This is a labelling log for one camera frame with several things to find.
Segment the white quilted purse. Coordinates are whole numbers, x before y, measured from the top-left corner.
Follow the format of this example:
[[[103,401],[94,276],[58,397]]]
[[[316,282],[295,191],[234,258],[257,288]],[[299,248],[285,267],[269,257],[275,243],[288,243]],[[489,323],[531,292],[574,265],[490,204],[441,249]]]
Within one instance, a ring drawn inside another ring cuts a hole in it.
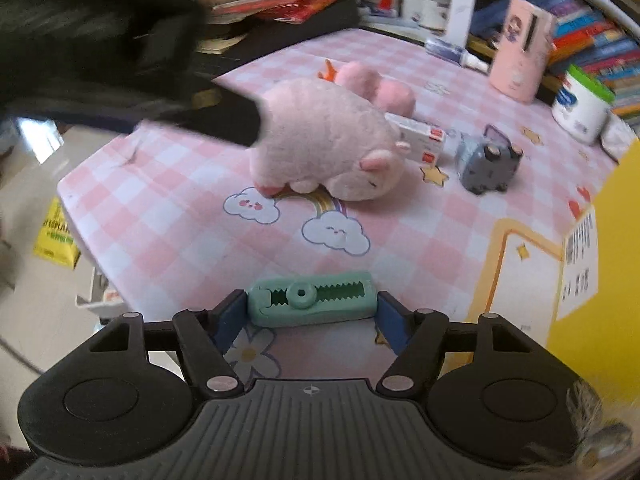
[[[639,140],[634,129],[629,127],[623,119],[614,114],[608,115],[604,128],[600,134],[600,144],[616,162],[619,162],[628,152],[631,145]]]

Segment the small spray bottle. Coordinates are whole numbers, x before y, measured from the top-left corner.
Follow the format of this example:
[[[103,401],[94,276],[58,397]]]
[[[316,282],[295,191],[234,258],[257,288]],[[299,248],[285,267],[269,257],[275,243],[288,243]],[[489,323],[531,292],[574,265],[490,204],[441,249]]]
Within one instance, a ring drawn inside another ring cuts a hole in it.
[[[454,63],[482,74],[489,72],[489,65],[486,62],[472,55],[472,53],[465,50],[465,48],[450,44],[439,38],[426,38],[424,48],[429,55],[433,55],[435,58],[440,58],[443,61]]]

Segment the white pen holder cups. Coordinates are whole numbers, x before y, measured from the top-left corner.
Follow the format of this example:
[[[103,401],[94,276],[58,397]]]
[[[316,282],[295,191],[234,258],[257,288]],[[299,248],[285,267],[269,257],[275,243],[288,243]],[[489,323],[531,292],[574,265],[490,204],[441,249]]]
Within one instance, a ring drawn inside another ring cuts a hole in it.
[[[449,3],[450,0],[400,0],[400,17],[433,32],[443,32]]]

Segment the yellow plastic bag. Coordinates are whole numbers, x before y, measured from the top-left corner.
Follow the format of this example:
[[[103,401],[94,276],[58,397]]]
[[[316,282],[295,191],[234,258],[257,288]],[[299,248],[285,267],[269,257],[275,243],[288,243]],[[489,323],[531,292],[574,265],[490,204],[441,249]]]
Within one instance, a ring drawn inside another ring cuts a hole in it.
[[[78,263],[80,250],[68,228],[62,204],[55,197],[35,240],[34,255],[52,263],[73,269]]]

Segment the row of leaning books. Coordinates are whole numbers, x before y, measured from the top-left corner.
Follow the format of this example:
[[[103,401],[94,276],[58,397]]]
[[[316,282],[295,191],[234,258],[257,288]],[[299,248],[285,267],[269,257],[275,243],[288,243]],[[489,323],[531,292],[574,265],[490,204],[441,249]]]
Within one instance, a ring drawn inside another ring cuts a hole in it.
[[[473,14],[468,47],[481,58],[492,58],[498,49],[509,1],[492,0]],[[586,67],[610,58],[638,60],[639,43],[630,32],[584,0],[524,1],[556,17],[553,47],[537,92],[542,102],[551,102],[570,64]]]

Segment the pink heart plush toy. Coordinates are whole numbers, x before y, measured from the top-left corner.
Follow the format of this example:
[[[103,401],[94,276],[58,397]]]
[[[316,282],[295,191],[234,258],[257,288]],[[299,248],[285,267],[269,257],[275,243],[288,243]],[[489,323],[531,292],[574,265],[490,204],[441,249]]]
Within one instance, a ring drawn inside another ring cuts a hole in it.
[[[336,68],[326,60],[326,71],[319,72],[317,77],[356,93],[385,113],[411,118],[416,109],[416,95],[409,86],[384,77],[360,62],[349,62]]]

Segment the grey toy car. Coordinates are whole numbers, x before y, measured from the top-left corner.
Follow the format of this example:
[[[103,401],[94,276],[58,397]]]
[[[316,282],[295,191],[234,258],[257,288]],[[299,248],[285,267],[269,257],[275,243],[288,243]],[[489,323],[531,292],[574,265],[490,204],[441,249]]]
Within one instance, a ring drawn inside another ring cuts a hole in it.
[[[488,124],[480,136],[462,133],[456,151],[461,185],[469,192],[506,192],[524,152],[497,127]]]

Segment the pink pig plush toy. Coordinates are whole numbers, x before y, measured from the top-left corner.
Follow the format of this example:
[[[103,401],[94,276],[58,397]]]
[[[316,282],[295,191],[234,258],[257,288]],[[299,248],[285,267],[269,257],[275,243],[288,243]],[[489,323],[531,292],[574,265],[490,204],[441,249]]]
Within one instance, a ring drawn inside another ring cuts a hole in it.
[[[322,186],[345,202],[376,200],[398,185],[410,145],[382,110],[333,82],[280,81],[262,95],[262,130],[250,178],[262,195]]]

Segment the white red small box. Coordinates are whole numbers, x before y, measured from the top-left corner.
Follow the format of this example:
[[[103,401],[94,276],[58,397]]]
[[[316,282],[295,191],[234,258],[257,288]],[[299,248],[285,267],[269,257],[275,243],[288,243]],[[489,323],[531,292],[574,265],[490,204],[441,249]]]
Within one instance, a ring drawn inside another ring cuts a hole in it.
[[[427,167],[437,164],[446,142],[444,130],[400,115],[386,113],[385,118],[399,128],[401,140],[410,145],[408,159]]]

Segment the pink checkered tablecloth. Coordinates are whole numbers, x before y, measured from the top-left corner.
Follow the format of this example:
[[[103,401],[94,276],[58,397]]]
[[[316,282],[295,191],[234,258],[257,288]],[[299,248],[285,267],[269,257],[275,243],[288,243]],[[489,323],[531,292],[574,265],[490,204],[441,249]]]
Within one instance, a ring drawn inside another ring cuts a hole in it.
[[[613,170],[600,148],[572,139],[546,104],[523,105],[487,78],[416,44],[349,29],[244,65],[224,82],[262,93],[360,61],[416,94],[416,116],[443,128],[428,168],[409,162],[380,200],[327,192],[262,197],[242,148],[144,124],[89,156],[58,185],[68,225],[130,310],[163,321],[210,309],[262,278],[369,272],[411,310],[455,321],[500,313],[538,342],[555,314],[562,241]],[[506,192],[460,183],[462,133],[494,125],[524,152]]]

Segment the black electronic keyboard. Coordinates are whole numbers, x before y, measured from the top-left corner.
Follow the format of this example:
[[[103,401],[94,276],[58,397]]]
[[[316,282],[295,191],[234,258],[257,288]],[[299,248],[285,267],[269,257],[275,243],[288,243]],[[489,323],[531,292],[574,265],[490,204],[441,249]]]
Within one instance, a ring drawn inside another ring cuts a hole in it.
[[[244,38],[221,54],[194,53],[190,71],[215,79],[294,44],[358,25],[356,0],[337,0],[298,25],[263,21],[260,18],[246,18],[229,25],[208,24],[202,31],[201,40],[231,39],[242,35]]]

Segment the mint green utility knife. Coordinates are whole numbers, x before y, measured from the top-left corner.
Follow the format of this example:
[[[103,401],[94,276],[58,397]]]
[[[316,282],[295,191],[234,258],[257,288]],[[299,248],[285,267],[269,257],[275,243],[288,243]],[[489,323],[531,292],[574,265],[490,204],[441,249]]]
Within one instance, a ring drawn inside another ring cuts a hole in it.
[[[358,321],[376,310],[378,291],[363,271],[270,278],[247,292],[250,322],[265,328]]]

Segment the red foil packets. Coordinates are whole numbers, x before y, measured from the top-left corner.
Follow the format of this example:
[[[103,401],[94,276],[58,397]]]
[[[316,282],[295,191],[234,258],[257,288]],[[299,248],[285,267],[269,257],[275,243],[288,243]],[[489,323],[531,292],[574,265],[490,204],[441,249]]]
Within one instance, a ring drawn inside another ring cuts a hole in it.
[[[245,20],[276,21],[299,25],[337,0],[238,0],[214,6],[209,23],[229,25]]]

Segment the pink humidifier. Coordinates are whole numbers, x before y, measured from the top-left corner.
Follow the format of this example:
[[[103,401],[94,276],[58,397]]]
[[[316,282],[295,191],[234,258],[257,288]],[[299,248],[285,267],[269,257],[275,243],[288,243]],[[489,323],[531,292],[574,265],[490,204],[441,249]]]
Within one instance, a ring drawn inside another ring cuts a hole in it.
[[[535,99],[553,50],[556,17],[525,0],[510,0],[489,71],[491,87],[514,101]]]

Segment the white jar green lid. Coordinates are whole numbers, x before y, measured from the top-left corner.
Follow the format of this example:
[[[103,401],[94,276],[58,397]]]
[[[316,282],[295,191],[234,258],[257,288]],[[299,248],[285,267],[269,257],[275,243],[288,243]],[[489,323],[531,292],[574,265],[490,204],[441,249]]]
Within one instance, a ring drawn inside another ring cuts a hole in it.
[[[615,100],[614,92],[572,64],[551,107],[556,123],[586,145],[598,140]]]

